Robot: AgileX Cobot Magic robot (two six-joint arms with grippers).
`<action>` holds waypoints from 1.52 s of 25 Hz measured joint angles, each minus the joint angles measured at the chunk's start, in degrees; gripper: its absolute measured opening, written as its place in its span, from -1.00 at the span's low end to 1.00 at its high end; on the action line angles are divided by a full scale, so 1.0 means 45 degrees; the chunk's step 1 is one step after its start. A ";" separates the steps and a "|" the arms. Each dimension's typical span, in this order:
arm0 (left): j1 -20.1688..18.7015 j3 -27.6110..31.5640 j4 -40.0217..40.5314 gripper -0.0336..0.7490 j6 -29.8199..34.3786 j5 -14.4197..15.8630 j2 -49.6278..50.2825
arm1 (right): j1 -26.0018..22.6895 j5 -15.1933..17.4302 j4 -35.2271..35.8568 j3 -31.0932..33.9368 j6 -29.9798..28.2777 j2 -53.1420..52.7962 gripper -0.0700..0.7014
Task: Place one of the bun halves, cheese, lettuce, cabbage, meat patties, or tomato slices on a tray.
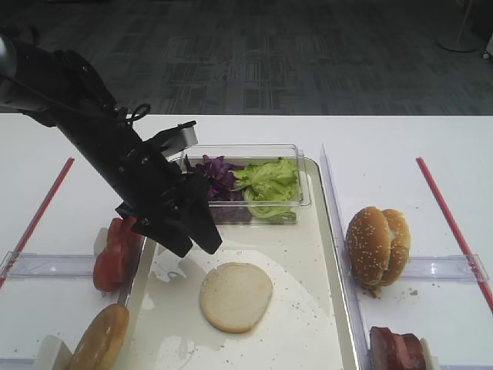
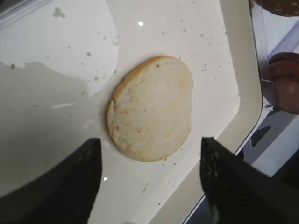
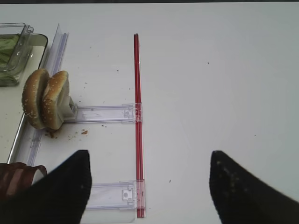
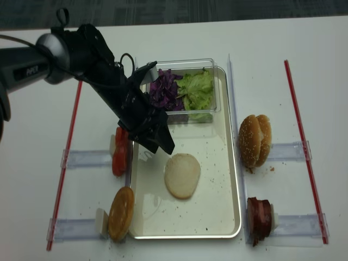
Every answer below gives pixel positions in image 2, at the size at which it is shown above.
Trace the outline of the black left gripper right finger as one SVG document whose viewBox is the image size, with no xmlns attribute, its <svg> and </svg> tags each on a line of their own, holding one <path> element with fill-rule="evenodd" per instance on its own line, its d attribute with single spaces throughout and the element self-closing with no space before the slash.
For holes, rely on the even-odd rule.
<svg viewBox="0 0 299 224">
<path fill-rule="evenodd" d="M 216 224 L 297 224 L 296 191 L 256 170 L 212 137 L 201 140 L 199 176 Z"/>
</svg>

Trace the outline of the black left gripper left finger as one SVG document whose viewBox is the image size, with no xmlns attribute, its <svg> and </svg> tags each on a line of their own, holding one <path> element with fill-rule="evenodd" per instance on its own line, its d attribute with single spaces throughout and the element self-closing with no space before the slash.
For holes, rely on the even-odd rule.
<svg viewBox="0 0 299 224">
<path fill-rule="evenodd" d="M 42 176 L 0 199 L 2 224 L 86 224 L 102 178 L 99 138 L 90 138 Z"/>
</svg>

